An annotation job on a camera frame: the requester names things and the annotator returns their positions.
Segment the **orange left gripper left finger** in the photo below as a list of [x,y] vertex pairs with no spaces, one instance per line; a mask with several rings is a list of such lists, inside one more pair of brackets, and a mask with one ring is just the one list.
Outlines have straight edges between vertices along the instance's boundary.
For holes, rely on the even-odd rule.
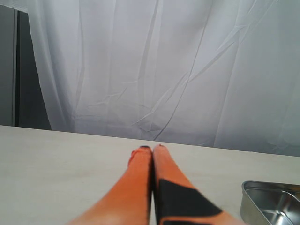
[[132,151],[127,169],[117,183],[70,225],[148,225],[150,222],[152,151]]

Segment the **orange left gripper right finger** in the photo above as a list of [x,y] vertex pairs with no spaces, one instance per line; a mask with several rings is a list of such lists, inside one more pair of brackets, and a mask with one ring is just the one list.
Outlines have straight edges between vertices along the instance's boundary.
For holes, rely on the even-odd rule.
[[243,225],[209,201],[190,182],[164,145],[153,150],[158,225]]

